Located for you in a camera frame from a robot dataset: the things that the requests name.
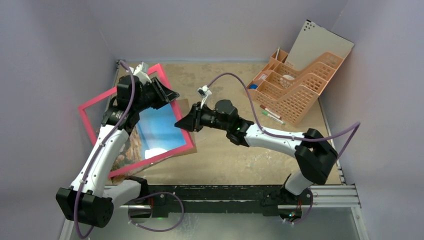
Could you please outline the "beach landscape photo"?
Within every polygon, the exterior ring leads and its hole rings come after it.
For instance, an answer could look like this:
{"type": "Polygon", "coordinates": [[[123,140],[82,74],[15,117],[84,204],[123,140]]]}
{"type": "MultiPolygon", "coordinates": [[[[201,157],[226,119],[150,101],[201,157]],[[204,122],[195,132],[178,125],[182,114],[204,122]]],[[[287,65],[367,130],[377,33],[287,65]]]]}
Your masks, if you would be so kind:
{"type": "Polygon", "coordinates": [[[140,121],[122,145],[111,171],[144,161],[186,144],[183,133],[174,127],[173,109],[166,105],[140,113],[140,121]]]}

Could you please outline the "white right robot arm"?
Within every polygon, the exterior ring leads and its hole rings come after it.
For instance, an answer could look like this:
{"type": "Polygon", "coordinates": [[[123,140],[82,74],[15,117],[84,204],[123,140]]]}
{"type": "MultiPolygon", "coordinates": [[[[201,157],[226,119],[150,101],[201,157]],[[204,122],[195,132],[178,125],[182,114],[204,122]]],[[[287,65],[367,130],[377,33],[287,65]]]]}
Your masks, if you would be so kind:
{"type": "Polygon", "coordinates": [[[237,146],[264,148],[295,158],[299,171],[288,177],[280,191],[282,200],[288,204],[298,200],[308,187],[325,184],[338,158],[337,151],[318,130],[284,132],[261,128],[242,118],[228,99],[219,100],[213,109],[194,103],[189,113],[174,125],[188,132],[199,132],[204,127],[223,130],[226,138],[237,146]]]}

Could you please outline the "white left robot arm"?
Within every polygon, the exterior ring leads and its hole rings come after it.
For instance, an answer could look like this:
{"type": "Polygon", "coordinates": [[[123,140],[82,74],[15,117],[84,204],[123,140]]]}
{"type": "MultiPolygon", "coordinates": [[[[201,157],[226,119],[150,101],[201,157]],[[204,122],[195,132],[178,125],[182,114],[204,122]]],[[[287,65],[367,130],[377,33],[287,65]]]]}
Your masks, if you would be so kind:
{"type": "Polygon", "coordinates": [[[179,96],[157,77],[148,77],[145,82],[135,75],[119,79],[116,96],[104,113],[99,135],[84,167],[69,187],[61,187],[56,193],[55,199],[66,219],[74,221],[76,226],[103,228],[116,208],[130,201],[138,205],[148,201],[149,187],[144,178],[127,177],[110,189],[105,185],[121,147],[140,119],[140,112],[158,110],[179,96]]]}

